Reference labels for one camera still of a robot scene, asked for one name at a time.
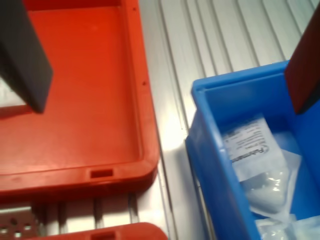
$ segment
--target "red plastic tray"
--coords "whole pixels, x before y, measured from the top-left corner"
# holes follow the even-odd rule
[[[148,188],[159,143],[137,0],[25,0],[54,77],[44,114],[0,119],[0,202]]]
[[[37,237],[32,240],[167,240],[162,230],[150,223],[135,223],[77,233]]]

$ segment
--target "plastic bin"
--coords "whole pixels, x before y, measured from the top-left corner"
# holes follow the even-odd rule
[[[0,203],[143,191],[159,142],[138,0],[24,0],[53,68],[43,114],[0,118]]]
[[[193,83],[197,107],[186,139],[218,239],[258,240],[256,216],[236,177],[221,132],[232,122],[262,113],[282,149],[300,154],[291,213],[297,219],[320,215],[320,101],[296,115],[284,76],[287,62]]]
[[[32,240],[166,240],[168,237],[155,225],[134,223],[122,226],[101,228],[47,237],[31,238]]]

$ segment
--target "metal bracket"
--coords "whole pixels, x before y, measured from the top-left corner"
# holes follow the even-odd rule
[[[30,204],[0,205],[0,240],[33,238],[38,232]]]

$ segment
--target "clear plastic bag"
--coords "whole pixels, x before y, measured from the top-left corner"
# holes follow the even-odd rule
[[[279,224],[257,225],[262,240],[318,240],[320,216]]]
[[[251,211],[288,222],[301,156],[280,149],[261,115],[223,139]]]

